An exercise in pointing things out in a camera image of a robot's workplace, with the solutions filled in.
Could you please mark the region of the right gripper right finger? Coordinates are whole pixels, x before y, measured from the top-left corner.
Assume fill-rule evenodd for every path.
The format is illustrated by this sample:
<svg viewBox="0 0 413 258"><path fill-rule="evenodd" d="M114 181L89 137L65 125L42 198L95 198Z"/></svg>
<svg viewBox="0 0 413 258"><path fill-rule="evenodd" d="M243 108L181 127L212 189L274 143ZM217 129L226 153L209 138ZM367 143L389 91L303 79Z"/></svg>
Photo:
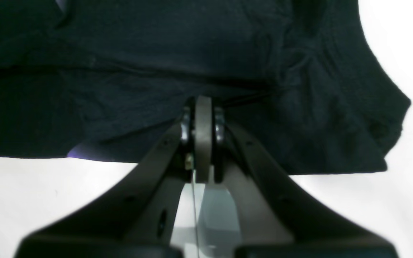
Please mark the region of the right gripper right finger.
<svg viewBox="0 0 413 258"><path fill-rule="evenodd" d="M235 258L396 258L394 246L308 194L211 98L196 100L196 183L224 186L242 242Z"/></svg>

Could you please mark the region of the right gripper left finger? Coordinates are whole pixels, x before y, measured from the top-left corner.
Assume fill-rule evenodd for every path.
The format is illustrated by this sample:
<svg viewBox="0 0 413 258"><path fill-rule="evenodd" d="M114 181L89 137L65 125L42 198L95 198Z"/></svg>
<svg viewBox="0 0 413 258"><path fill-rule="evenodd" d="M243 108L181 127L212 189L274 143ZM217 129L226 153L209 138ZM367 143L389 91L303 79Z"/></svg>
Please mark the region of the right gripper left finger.
<svg viewBox="0 0 413 258"><path fill-rule="evenodd" d="M119 183L73 214L23 239L17 258L182 258L170 245L186 168L195 100Z"/></svg>

